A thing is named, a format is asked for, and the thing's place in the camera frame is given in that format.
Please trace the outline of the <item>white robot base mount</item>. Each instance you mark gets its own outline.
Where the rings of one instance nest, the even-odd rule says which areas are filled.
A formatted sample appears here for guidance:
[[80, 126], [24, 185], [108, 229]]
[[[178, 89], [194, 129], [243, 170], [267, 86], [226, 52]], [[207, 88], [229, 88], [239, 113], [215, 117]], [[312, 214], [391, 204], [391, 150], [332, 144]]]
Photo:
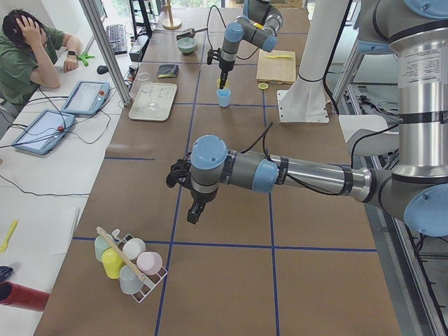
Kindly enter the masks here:
[[288, 90], [277, 92], [282, 123], [329, 122], [323, 83], [350, 7], [350, 1], [316, 2], [297, 80]]

